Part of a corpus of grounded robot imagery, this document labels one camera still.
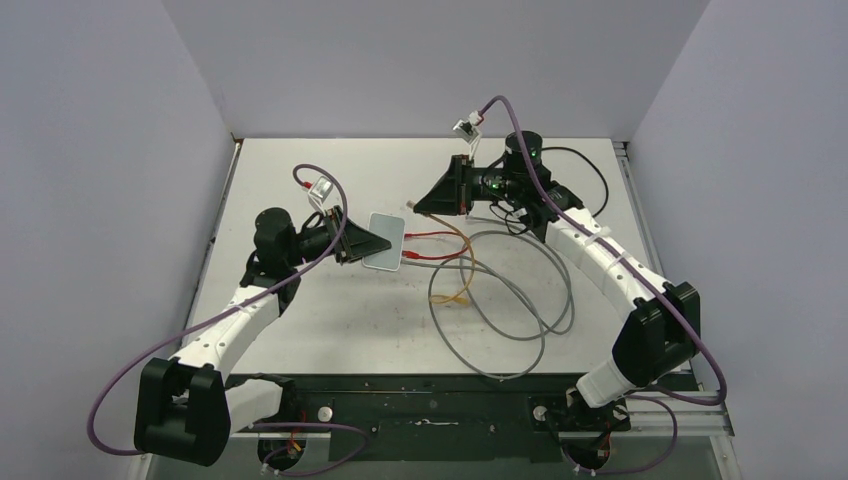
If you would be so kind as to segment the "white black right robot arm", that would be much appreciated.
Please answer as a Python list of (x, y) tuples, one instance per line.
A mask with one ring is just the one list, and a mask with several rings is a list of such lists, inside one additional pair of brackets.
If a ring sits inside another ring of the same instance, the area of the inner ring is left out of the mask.
[(690, 284), (671, 284), (641, 264), (601, 226), (583, 202), (553, 180), (542, 163), (545, 148), (536, 132), (514, 132), (503, 155), (477, 167), (454, 155), (434, 187), (414, 202), (417, 214), (458, 216), (478, 201), (506, 202), (541, 242), (566, 257), (601, 291), (623, 318), (611, 353), (580, 377), (565, 402), (569, 421), (590, 428), (606, 405), (641, 390), (688, 362), (699, 349), (700, 297)]

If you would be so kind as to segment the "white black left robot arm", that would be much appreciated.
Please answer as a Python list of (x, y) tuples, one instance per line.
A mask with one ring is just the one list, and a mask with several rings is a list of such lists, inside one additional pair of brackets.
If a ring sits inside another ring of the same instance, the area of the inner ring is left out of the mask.
[(298, 229), (282, 208), (258, 214), (255, 249), (222, 319), (169, 359), (152, 358), (142, 369), (134, 425), (138, 450), (210, 466), (232, 434), (260, 420), (276, 431), (295, 423), (298, 403), (284, 394), (285, 379), (253, 374), (229, 384), (233, 368), (293, 302), (306, 263), (328, 256), (353, 263), (398, 244), (345, 220), (340, 206), (318, 217), (318, 225)]

